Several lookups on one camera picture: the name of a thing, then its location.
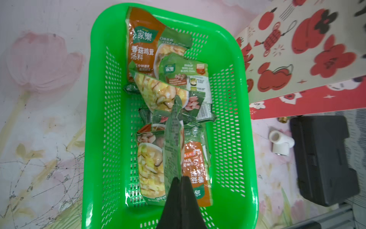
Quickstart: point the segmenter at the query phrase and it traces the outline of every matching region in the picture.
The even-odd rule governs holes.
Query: orange label
[[[183,175],[190,177],[198,205],[209,207],[211,206],[210,192],[202,145],[194,141],[185,144],[184,147]]]
[[[205,64],[197,64],[196,65],[196,71],[197,71],[198,74],[204,75],[206,73]]]
[[[132,8],[128,25],[128,61],[134,61],[141,73],[154,76],[154,60],[161,34],[165,25],[153,15],[139,8]],[[134,79],[128,71],[128,81]]]

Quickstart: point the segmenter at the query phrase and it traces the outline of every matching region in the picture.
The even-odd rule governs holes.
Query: barcode
[[[197,115],[197,121],[202,120],[202,119],[207,119],[211,116],[211,104],[206,103],[206,104],[202,104],[198,115]]]

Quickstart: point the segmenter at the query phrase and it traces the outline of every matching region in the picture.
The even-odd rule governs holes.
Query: red floral pattern
[[[271,10],[270,12],[265,12],[258,23],[258,28],[260,30],[265,30],[269,27],[272,23],[273,18],[275,17],[274,12],[276,11],[277,7]]]
[[[248,93],[252,90],[253,86],[254,86],[253,79],[247,79]]]
[[[303,5],[307,0],[292,0],[294,6]]]
[[[285,98],[286,99],[289,99],[289,100],[293,100],[295,98],[295,94],[288,94],[288,95],[285,95]]]
[[[243,42],[243,38],[242,37],[238,37],[236,39],[236,42],[238,43],[239,47],[241,47],[242,46],[242,42]]]
[[[284,88],[292,77],[293,65],[279,67],[275,71],[268,70],[270,62],[266,62],[259,67],[258,73],[261,76],[258,79],[257,87],[260,92],[274,91]]]
[[[324,51],[318,54],[315,59],[315,65],[311,68],[311,75],[319,75],[323,78],[332,77],[337,69],[345,68],[351,65],[356,54],[353,52],[344,52],[344,44],[334,45],[335,37],[331,35],[324,44]]]
[[[252,47],[251,45],[248,43],[243,49],[242,49],[242,54],[244,57],[244,63],[245,63],[245,70],[247,71],[249,66],[250,66],[250,61],[253,60],[254,55],[250,54],[249,52],[251,51]]]

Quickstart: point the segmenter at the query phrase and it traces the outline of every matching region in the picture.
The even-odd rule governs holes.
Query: green plastic basket
[[[127,95],[126,13],[141,7],[165,25],[193,37],[186,57],[209,66],[213,111],[207,124],[212,153],[213,206],[201,208],[209,229],[254,228],[258,215],[248,92],[235,39],[211,22],[148,7],[106,9],[91,31],[82,228],[154,229],[163,207],[147,206],[139,192],[135,133],[143,126],[140,95]]]

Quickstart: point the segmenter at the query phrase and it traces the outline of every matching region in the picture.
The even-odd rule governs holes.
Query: food packaging
[[[165,130],[166,122],[170,116],[169,112],[154,110],[151,118],[151,131]]]
[[[184,127],[179,118],[182,102],[179,96],[175,97],[172,112],[166,122],[165,142],[163,146],[164,183],[166,194],[169,194],[174,177],[182,176],[184,158]]]
[[[212,112],[212,96],[208,77],[208,65],[197,60],[186,59],[175,53],[166,56],[159,66],[159,79],[168,84],[190,91],[190,100],[185,110],[197,121],[215,121]],[[193,100],[193,93],[205,93],[202,101]]]
[[[164,131],[150,131],[145,125],[136,134],[140,192],[147,204],[165,204],[163,169]]]
[[[141,120],[143,122],[144,125],[146,124],[150,124],[152,121],[152,114],[150,109],[146,106],[146,104],[142,105],[139,109],[138,109],[138,113],[141,117]]]
[[[179,33],[161,23],[149,12],[130,7],[126,16],[128,27],[127,66],[134,61],[137,71],[158,78],[161,60],[170,53],[184,55],[192,47],[192,36]],[[129,82],[133,76],[127,70]]]
[[[197,122],[184,125],[184,142],[183,176],[191,179],[198,205],[209,207],[213,201],[202,125]]]
[[[176,95],[180,97],[183,106],[188,104],[189,91],[139,73],[133,61],[129,67],[142,98],[151,112],[156,109],[171,112]]]

